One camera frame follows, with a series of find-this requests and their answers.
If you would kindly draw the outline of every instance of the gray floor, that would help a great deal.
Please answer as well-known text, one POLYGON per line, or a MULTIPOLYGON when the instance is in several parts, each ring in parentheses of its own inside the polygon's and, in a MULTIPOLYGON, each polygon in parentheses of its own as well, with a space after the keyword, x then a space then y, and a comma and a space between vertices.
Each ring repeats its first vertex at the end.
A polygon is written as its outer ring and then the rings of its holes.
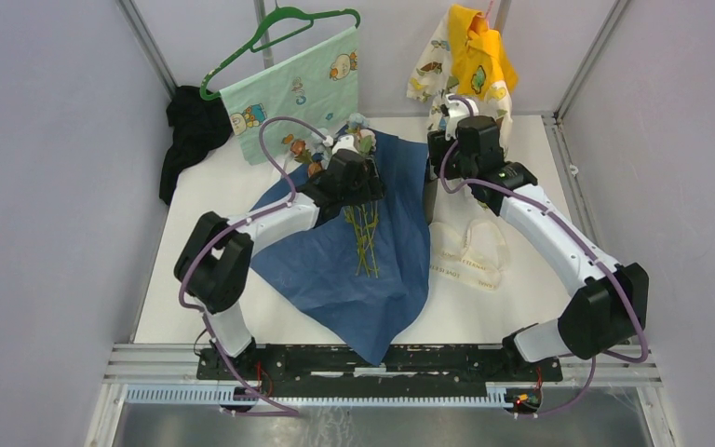
MULTIPOLYGON (((573 395, 546 389, 545 408, 573 395)), ((634 389, 594 389, 569 412, 515 421, 495 409, 308 407, 304 417, 233 418, 205 406, 129 404, 118 446, 652 445, 634 389)))

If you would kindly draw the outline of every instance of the black cloth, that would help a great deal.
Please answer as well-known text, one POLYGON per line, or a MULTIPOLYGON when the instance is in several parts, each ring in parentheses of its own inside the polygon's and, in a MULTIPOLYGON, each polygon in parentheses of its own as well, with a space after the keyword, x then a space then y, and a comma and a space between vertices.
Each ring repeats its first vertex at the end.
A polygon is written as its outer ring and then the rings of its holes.
POLYGON ((232 124, 223 102, 202 100, 193 86, 177 87, 166 116, 174 137, 160 171, 160 199, 170 205, 180 173, 223 146, 232 134, 232 124))

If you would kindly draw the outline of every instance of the yellow shirt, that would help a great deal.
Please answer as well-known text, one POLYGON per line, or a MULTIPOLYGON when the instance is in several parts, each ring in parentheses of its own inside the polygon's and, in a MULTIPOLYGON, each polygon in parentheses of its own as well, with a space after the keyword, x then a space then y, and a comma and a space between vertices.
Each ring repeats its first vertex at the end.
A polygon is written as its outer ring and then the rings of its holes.
POLYGON ((500 33, 489 29, 480 14, 476 9, 451 7, 448 17, 451 73, 459 79, 457 93, 481 99, 489 94, 500 101, 514 90, 519 77, 506 56, 500 33))

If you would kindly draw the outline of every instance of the blue cloth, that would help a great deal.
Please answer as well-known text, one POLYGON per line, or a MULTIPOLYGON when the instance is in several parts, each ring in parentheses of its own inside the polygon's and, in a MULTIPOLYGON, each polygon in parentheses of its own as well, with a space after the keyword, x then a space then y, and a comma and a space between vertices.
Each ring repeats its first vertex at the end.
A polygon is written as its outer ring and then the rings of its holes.
MULTIPOLYGON (((386 187, 374 236, 379 277, 369 278, 365 270, 355 275, 359 264, 355 230, 343 211, 318 228, 267 247, 250 266, 295 307, 376 365, 393 338, 424 308, 430 241, 423 205, 426 145, 375 133, 377 168, 386 187)), ((295 184, 305 183, 305 166, 291 177, 295 184)), ((288 192, 281 180, 254 209, 288 192)))

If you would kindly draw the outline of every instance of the black metal plate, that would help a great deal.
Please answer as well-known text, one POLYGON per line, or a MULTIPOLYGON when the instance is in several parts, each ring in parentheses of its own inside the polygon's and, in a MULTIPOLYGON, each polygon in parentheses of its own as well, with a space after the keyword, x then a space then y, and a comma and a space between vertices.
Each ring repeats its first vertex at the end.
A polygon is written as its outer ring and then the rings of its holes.
MULTIPOLYGON (((352 349, 340 345, 260 345, 247 349, 234 364, 246 379, 256 366, 272 379, 273 396, 299 398, 485 397, 486 382, 535 382, 536 367, 545 382, 563 380, 560 363, 545 359, 516 372, 504 370, 494 346, 392 345, 383 366, 388 373, 415 375, 354 376, 355 368, 376 368, 352 349), (311 373, 341 373, 323 377, 311 373)), ((199 380, 232 380, 214 349, 201 350, 199 380)), ((263 380, 263 389, 269 388, 263 380)))

